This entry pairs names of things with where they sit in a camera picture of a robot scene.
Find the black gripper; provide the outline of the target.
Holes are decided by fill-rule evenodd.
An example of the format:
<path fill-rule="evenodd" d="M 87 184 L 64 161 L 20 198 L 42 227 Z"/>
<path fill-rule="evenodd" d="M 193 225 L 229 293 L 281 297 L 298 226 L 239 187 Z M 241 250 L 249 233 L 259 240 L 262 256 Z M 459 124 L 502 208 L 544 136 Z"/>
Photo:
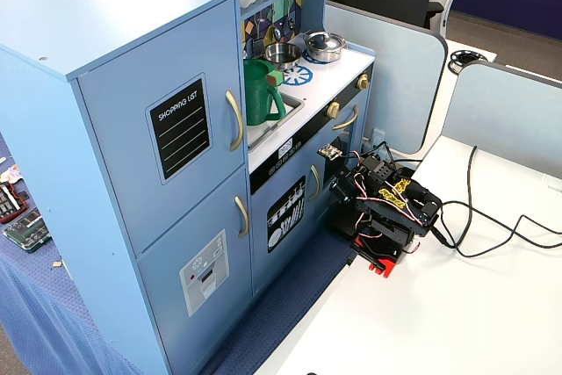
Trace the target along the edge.
<path fill-rule="evenodd" d="M 378 155 L 361 157 L 357 166 L 351 171 L 351 181 L 365 185 L 383 185 L 391 183 L 395 170 L 389 162 Z M 357 235 L 356 223 L 361 213 L 355 201 L 351 201 L 351 187 L 346 177 L 336 177 L 330 185 L 334 199 L 334 230 L 343 237 Z"/>

